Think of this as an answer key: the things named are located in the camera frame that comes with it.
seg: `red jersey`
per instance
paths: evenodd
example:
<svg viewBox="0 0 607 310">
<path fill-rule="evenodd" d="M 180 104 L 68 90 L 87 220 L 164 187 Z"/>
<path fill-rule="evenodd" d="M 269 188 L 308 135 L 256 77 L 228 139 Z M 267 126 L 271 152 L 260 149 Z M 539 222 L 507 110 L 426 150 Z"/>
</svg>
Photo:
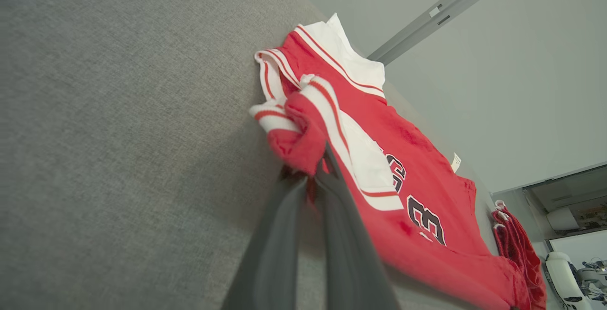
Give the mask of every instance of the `red jersey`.
<svg viewBox="0 0 607 310">
<path fill-rule="evenodd" d="M 251 113 L 273 150 L 314 174 L 328 141 L 382 260 L 481 308 L 529 310 L 520 268 L 480 236 L 474 183 L 386 105 L 383 66 L 331 27 L 334 18 L 298 26 L 282 47 L 256 53 L 268 101 Z"/>
</svg>

